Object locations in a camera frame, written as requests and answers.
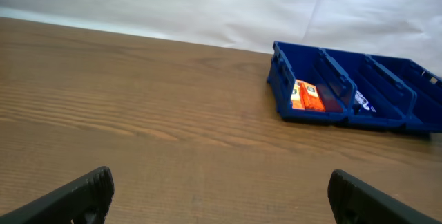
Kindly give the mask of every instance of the blue bin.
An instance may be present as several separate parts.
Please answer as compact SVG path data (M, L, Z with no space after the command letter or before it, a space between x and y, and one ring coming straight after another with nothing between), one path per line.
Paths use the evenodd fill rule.
M324 49L282 42L275 42L273 49L267 81L283 120L333 124L346 119L355 85ZM326 112L292 109L290 97L296 79L316 86Z
M411 128L434 120L415 113L416 92L387 69L387 64L370 55L278 41L273 49L267 81L283 120L382 129ZM316 86L325 112L292 109L290 97L296 79ZM375 113L354 111L356 91L368 99Z
M408 115L408 131L442 132L442 81L410 59L372 55L417 93L416 104Z
M348 123L362 127L399 128L411 114L416 93L370 55L326 49L349 74L350 79L376 112L355 114L348 111Z

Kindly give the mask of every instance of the wood grain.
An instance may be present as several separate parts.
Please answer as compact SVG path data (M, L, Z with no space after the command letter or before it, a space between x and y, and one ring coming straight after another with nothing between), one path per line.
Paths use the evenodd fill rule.
M1 18L0 214L108 165L110 224L334 223L333 169L442 221L441 135L283 122L270 58Z

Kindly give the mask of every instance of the white fabric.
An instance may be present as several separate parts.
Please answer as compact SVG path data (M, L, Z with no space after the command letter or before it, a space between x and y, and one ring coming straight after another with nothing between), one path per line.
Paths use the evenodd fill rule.
M272 53L274 40L442 75L442 0L0 0L0 16Z

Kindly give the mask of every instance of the blue snack package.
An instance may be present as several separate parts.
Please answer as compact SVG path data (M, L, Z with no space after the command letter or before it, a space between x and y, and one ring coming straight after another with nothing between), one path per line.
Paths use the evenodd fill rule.
M368 102L368 100L364 97L364 95L356 90L356 94L354 96L353 102L353 110L354 114L363 114L363 115L374 115L376 110L374 107Z

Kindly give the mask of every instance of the orange packet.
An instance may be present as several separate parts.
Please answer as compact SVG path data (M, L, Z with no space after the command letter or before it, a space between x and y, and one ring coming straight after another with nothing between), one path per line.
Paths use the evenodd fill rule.
M325 111L323 101L320 99L318 89L306 82L301 83L301 98L304 101L304 107L308 110Z
M299 80L295 81L295 85L293 87L293 91L291 92L291 107L293 109L305 110L304 103L302 102L301 94L300 94L300 85L301 82Z

